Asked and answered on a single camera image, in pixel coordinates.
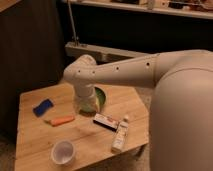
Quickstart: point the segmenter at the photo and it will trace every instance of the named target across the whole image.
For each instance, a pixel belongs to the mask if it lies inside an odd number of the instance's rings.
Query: wooden table
[[[102,114],[115,119],[130,117],[129,132],[123,152],[148,143],[148,111],[132,87],[98,85],[107,96]],[[80,114],[70,123],[51,127],[43,119],[74,114],[73,87],[67,83],[21,94],[16,149],[16,171],[77,170],[112,157],[111,144],[115,133],[93,123],[93,116]],[[32,112],[44,99],[54,107],[43,116]],[[70,166],[55,165],[50,159],[53,145],[67,139],[76,148],[76,160]]]

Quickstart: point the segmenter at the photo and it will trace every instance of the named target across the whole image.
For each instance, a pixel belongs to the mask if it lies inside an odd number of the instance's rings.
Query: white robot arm
[[[188,50],[96,65],[83,55],[64,71],[79,99],[94,83],[155,86],[150,108],[152,171],[213,170],[213,53]]]

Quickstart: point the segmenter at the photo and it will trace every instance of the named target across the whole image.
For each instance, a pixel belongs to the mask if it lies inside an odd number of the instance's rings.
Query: white paper cup
[[[73,144],[68,140],[57,142],[51,151],[51,159],[55,164],[69,165],[72,164],[75,159],[75,148]]]

